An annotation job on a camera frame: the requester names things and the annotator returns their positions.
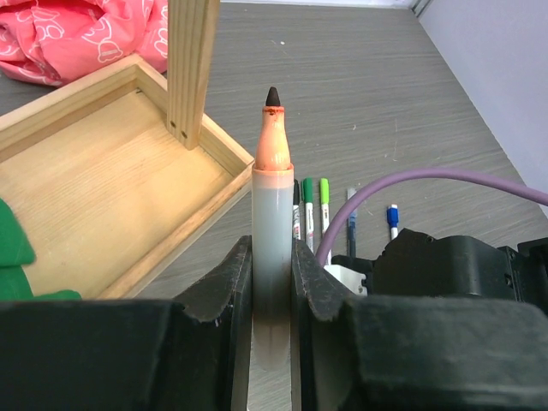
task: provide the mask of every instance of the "wooden tray bottom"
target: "wooden tray bottom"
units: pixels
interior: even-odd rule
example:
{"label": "wooden tray bottom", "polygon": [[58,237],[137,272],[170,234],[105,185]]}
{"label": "wooden tray bottom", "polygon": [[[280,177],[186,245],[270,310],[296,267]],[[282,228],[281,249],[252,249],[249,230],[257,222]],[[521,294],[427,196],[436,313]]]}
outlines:
{"label": "wooden tray bottom", "polygon": [[99,295],[234,178],[164,116],[132,91],[0,163],[0,197],[37,253],[34,294]]}

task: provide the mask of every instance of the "wooden handle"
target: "wooden handle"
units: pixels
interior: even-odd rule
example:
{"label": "wooden handle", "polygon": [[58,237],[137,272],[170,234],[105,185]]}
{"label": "wooden handle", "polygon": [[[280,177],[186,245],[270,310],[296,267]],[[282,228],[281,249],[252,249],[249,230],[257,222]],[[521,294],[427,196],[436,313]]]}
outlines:
{"label": "wooden handle", "polygon": [[170,0],[167,128],[187,149],[200,142],[220,0]]}

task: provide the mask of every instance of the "gray wooden surface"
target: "gray wooden surface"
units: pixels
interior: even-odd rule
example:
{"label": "gray wooden surface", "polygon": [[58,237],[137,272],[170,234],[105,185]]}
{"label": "gray wooden surface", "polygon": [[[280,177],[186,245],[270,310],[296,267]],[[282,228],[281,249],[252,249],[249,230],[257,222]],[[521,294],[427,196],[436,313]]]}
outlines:
{"label": "gray wooden surface", "polygon": [[[347,187],[413,167],[450,165],[519,180],[409,11],[223,4],[206,111],[251,153],[270,85],[286,106],[296,177],[329,178],[332,213]],[[0,114],[45,92],[2,77]],[[361,257],[375,258],[388,241],[390,203],[399,205],[402,227],[436,237],[515,246],[548,235],[535,204],[462,182],[406,182],[359,209]],[[250,210],[248,195],[141,296],[170,298],[203,276],[250,233]],[[334,253],[345,252],[340,234]],[[252,361],[250,410],[289,409],[289,365],[264,372]]]}

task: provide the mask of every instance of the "green fabric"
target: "green fabric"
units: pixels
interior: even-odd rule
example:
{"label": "green fabric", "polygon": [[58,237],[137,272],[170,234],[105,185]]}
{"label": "green fabric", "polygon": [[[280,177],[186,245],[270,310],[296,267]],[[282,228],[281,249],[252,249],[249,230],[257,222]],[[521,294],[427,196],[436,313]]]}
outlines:
{"label": "green fabric", "polygon": [[76,291],[64,289],[53,294],[44,294],[34,297],[34,300],[81,300],[82,297]]}
{"label": "green fabric", "polygon": [[0,200],[0,267],[31,264],[35,259],[23,228],[8,205]]}
{"label": "green fabric", "polygon": [[30,300],[31,286],[19,266],[0,268],[0,301]]}

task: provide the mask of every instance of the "wooden box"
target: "wooden box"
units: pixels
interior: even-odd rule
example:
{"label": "wooden box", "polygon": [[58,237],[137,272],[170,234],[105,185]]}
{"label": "wooden box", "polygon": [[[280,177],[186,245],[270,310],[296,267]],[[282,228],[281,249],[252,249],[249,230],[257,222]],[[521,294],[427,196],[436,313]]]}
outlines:
{"label": "wooden box", "polygon": [[134,296],[248,191],[253,158],[203,114],[218,8],[170,3],[168,80],[129,56],[0,117],[35,295]]}

